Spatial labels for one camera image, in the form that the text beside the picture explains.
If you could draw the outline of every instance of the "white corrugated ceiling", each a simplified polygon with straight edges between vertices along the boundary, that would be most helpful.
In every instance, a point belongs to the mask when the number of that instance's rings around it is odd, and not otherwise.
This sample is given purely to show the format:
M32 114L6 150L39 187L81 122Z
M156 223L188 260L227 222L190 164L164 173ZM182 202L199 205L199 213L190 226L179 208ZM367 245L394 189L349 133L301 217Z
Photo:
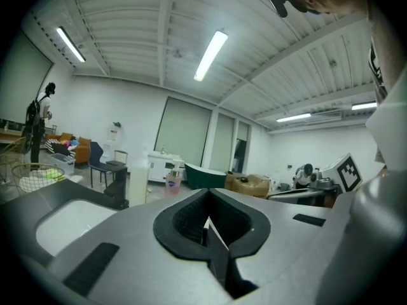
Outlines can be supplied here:
M161 86L270 129L281 128L277 118L304 112L338 109L348 118L352 103L374 100L366 20L287 8L281 19L268 0L40 0L28 17L77 76ZM85 63L65 47L59 26ZM196 82L217 30L229 39Z

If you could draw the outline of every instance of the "fluorescent light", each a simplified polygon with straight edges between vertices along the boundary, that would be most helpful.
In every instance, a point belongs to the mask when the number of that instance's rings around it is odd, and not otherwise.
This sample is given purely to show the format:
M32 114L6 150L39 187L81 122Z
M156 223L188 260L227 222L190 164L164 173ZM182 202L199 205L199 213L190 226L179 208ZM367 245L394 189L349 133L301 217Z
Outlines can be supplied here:
M221 50L222 46L228 39L228 36L225 33L217 31L210 41L208 48L206 49L205 54L199 64L197 73L195 74L194 79L196 81L202 81L206 75L206 72L209 70L210 65L215 60L216 55Z
M357 104L352 105L352 111L357 111L358 109L372 109L377 107L377 103L365 103L365 104Z
M69 36L66 33L66 31L64 30L64 28L62 26L58 27L57 32L58 32L59 36L64 40L65 44L68 45L68 47L71 49L71 51L76 55L76 57L79 59L79 61L85 62L86 59L83 57L81 52L79 52L79 50L75 47L74 43L72 42L71 38L69 38Z
M305 119L305 118L309 118L310 116L311 116L310 113L306 113L306 114L302 114L302 115L291 116L290 118L278 119L277 122L294 121L295 119Z

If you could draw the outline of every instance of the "desk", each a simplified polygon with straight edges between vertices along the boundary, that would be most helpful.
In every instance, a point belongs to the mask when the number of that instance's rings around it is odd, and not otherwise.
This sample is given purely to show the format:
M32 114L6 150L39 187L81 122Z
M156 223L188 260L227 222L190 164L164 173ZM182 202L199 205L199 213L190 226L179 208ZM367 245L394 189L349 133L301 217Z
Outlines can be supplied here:
M21 138L22 131L0 129L0 144L12 144Z

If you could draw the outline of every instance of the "person standing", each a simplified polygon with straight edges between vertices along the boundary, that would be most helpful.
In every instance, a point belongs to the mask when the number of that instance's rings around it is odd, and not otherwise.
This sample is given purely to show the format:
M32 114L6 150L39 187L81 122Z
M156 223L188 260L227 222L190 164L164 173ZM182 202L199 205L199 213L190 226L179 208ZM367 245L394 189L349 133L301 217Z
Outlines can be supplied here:
M37 96L39 104L39 123L32 127L32 140L31 140L31 163L38 163L39 158L39 145L41 138L45 132L45 119L52 119L52 113L49 111L51 106L51 95L55 94L55 84L49 83L45 91Z

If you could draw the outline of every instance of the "plastic storage bin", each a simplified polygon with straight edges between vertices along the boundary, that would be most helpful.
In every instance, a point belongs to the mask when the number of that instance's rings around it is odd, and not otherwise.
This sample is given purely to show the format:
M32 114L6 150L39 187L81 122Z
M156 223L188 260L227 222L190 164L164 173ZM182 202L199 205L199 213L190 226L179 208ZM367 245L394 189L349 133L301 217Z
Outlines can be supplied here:
M50 165L58 166L64 171L66 176L74 174L75 169L75 159L72 157L65 156L63 154L52 154L49 156Z

